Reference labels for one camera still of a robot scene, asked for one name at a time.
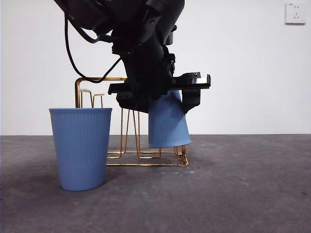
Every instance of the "blue plastic cup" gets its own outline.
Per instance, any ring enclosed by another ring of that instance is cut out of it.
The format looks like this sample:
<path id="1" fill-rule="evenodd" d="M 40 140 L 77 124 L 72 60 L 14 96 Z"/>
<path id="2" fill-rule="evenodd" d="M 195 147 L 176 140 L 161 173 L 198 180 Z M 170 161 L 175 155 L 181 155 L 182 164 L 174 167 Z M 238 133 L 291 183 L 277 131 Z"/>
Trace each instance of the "blue plastic cup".
<path id="1" fill-rule="evenodd" d="M 149 147 L 167 148 L 190 144 L 179 91 L 169 91 L 149 101 Z"/>
<path id="2" fill-rule="evenodd" d="M 84 191 L 104 183 L 111 108 L 49 109 L 61 187 Z"/>

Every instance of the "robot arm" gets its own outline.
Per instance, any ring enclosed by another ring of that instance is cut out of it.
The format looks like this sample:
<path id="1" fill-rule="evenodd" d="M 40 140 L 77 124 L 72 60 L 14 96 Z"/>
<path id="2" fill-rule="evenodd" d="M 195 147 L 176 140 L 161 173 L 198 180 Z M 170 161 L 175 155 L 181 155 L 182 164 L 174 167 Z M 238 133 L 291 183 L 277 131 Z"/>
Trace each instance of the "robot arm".
<path id="1" fill-rule="evenodd" d="M 54 1 L 88 42 L 113 43 L 112 52 L 121 57 L 128 77 L 109 88 L 109 94 L 117 93 L 121 107 L 148 112 L 149 97 L 158 99 L 172 89 L 183 91 L 185 113 L 199 105 L 201 89 L 210 87 L 210 76 L 202 79 L 196 72 L 173 77 L 175 55 L 167 48 L 173 43 L 184 0 Z M 93 30 L 98 38 L 90 38 L 82 28 Z"/>

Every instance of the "wall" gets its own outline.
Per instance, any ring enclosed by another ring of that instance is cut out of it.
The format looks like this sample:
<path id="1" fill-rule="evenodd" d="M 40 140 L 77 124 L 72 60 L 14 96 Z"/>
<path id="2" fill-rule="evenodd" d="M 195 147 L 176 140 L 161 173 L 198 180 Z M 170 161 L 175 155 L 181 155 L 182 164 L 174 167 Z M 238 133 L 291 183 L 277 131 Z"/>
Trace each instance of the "wall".
<path id="1" fill-rule="evenodd" d="M 307 3 L 307 24 L 286 26 L 284 0 L 186 1 L 170 46 L 176 75 L 201 71 L 212 76 L 200 107 L 187 115 L 190 133 L 311 133 Z M 48 108 L 74 106 L 78 76 L 66 54 L 63 27 L 63 13 L 52 0 L 1 1 L 2 135 L 51 134 Z M 91 45 L 72 28 L 69 34 L 84 74 L 103 75 L 117 59 L 110 44 Z M 122 65 L 111 76 L 125 76 Z M 94 92 L 107 87 L 101 84 Z M 111 132 L 118 134 L 117 103 L 114 97 L 105 101 L 115 108 Z"/>

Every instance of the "cup rack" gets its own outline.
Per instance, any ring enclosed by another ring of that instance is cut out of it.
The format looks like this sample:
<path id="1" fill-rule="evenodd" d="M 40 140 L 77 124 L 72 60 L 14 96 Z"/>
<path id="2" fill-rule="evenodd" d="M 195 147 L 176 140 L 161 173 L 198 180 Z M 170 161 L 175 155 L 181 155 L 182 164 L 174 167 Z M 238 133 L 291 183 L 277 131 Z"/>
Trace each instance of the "cup rack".
<path id="1" fill-rule="evenodd" d="M 105 81 L 125 81 L 126 78 L 120 77 L 107 77 Z M 94 108 L 94 101 L 96 96 L 101 97 L 101 106 L 103 107 L 103 96 L 104 94 L 94 94 L 92 95 L 91 91 L 88 89 L 81 89 L 80 84 L 81 82 L 87 81 L 85 78 L 79 78 L 75 82 L 75 104 L 76 108 L 82 108 L 82 99 L 83 93 L 90 94 L 90 101 L 91 106 Z M 130 115 L 132 112 L 133 116 L 133 124 L 134 124 L 134 132 L 135 132 L 135 146 L 136 151 L 128 151 L 128 130 L 129 130 L 129 122 L 130 122 Z M 135 155 L 140 161 L 150 161 L 155 159 L 163 158 L 164 154 L 171 154 L 176 157 L 175 163 L 109 163 L 107 162 L 107 166 L 188 166 L 189 162 L 186 155 L 187 146 L 183 145 L 181 147 L 174 147 L 173 151 L 164 151 L 162 148 L 159 148 L 157 151 L 142 151 L 141 150 L 141 135 L 140 135 L 140 112 L 135 114 L 135 111 L 128 110 L 127 111 L 127 121 L 126 121 L 126 133 L 123 135 L 123 126 L 124 126 L 124 109 L 121 108 L 121 135 L 120 135 L 120 148 L 116 151 L 108 151 L 108 160 L 121 160 L 124 155 L 131 154 Z"/>

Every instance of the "blue cup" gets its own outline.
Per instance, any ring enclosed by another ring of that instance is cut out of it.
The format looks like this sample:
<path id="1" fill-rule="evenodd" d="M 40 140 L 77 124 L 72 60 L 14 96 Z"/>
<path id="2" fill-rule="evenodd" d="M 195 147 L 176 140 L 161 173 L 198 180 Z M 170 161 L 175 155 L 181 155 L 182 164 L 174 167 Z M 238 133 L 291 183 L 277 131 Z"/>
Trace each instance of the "blue cup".
<path id="1" fill-rule="evenodd" d="M 84 191 L 104 183 L 111 108 L 49 109 L 61 187 Z"/>
<path id="2" fill-rule="evenodd" d="M 190 144 L 179 91 L 169 91 L 149 101 L 149 147 L 167 148 Z"/>

